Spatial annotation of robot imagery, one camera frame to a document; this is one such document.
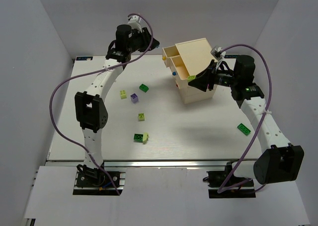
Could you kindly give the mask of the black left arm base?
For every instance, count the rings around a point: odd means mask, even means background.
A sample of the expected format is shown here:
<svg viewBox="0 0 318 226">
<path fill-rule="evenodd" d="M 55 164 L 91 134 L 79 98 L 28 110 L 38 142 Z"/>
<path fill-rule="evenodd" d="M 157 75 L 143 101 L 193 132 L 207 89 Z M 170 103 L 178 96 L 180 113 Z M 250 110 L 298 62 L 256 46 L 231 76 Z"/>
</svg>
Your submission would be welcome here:
<svg viewBox="0 0 318 226">
<path fill-rule="evenodd" d="M 97 168 L 77 165 L 73 195 L 119 196 L 124 187 L 123 172 L 109 171 L 109 176 Z"/>
</svg>

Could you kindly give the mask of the cream plastic drawer cabinet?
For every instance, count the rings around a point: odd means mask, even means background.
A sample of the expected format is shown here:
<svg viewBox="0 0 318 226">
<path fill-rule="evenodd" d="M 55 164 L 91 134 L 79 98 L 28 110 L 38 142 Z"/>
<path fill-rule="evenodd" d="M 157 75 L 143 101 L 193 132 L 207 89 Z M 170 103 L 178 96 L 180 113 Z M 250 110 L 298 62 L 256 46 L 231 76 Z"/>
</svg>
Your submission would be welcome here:
<svg viewBox="0 0 318 226">
<path fill-rule="evenodd" d="M 181 56 L 188 72 L 190 75 L 197 75 L 202 72 L 215 58 L 211 55 L 212 47 L 209 44 L 206 38 L 186 41 L 174 44 L 178 51 L 179 56 Z M 167 68 L 171 67 L 171 58 L 164 62 Z M 181 80 L 179 76 L 172 73 L 172 76 L 175 82 L 185 82 L 187 84 L 187 95 L 185 98 L 182 98 L 183 103 L 193 103 L 201 100 L 210 99 L 214 96 L 216 89 L 214 88 L 212 91 L 203 92 L 194 87 L 188 85 L 188 81 L 186 79 Z"/>
</svg>

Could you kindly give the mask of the cream drawer yellow knob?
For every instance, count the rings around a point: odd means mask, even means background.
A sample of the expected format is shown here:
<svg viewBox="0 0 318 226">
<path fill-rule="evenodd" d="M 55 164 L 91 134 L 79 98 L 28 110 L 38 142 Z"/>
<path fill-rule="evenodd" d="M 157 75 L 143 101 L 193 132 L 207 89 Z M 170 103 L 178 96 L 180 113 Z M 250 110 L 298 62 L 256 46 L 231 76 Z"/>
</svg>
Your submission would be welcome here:
<svg viewBox="0 0 318 226">
<path fill-rule="evenodd" d="M 179 51 L 175 45 L 169 46 L 169 47 L 164 47 L 162 49 L 162 60 L 164 62 L 167 62 L 169 58 L 179 56 Z"/>
</svg>

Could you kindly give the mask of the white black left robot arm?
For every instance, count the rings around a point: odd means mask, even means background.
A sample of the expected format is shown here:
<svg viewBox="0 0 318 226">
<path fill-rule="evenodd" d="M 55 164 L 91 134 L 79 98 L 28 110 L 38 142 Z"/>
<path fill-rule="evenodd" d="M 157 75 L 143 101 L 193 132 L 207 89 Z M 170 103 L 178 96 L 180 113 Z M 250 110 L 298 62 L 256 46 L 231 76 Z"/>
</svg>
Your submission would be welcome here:
<svg viewBox="0 0 318 226">
<path fill-rule="evenodd" d="M 101 153 L 102 129 L 108 120 L 104 104 L 107 93 L 117 77 L 123 72 L 135 51 L 152 50 L 159 41 L 146 27 L 137 28 L 131 24 L 117 26 L 116 39 L 108 48 L 102 72 L 84 92 L 75 94 L 76 119 L 84 136 L 85 159 L 83 164 L 91 169 L 103 165 Z"/>
</svg>

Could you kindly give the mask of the lime green small lego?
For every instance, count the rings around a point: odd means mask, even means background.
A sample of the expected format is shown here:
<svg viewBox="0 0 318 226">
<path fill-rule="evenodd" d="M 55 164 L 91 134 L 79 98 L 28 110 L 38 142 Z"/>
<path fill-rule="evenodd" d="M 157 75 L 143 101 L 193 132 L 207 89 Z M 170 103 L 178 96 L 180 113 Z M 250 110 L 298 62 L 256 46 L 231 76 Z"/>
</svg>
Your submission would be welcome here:
<svg viewBox="0 0 318 226">
<path fill-rule="evenodd" d="M 190 75 L 190 76 L 187 77 L 187 81 L 192 81 L 194 79 L 196 79 L 195 75 Z"/>
</svg>

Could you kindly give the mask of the cream drawer blue knob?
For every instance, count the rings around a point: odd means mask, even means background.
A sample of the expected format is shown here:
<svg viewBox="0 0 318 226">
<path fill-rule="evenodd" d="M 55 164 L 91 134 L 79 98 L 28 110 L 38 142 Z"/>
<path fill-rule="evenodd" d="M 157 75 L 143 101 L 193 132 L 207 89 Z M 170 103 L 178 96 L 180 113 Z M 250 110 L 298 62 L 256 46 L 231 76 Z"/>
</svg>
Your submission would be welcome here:
<svg viewBox="0 0 318 226">
<path fill-rule="evenodd" d="M 181 80 L 187 79 L 189 77 L 189 72 L 181 58 L 181 56 L 175 56 L 171 58 L 171 71 L 175 75 L 179 76 Z"/>
</svg>

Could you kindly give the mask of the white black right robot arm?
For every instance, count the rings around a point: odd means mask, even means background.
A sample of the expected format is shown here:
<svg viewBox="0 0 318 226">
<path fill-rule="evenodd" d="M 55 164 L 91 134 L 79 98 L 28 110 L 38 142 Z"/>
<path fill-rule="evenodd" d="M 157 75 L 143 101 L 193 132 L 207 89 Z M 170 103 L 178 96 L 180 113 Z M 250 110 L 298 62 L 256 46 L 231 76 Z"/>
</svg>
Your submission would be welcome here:
<svg viewBox="0 0 318 226">
<path fill-rule="evenodd" d="M 293 145 L 276 124 L 267 109 L 269 100 L 264 98 L 262 90 L 253 81 L 254 71 L 254 58 L 247 55 L 236 58 L 233 70 L 228 66 L 218 69 L 217 63 L 211 61 L 205 70 L 190 77 L 188 85 L 204 92 L 213 90 L 215 85 L 230 87 L 232 98 L 254 129 L 252 138 L 260 143 L 261 156 L 257 160 L 233 162 L 226 181 L 232 177 L 255 179 L 262 185 L 294 181 L 304 158 L 304 150 Z"/>
</svg>

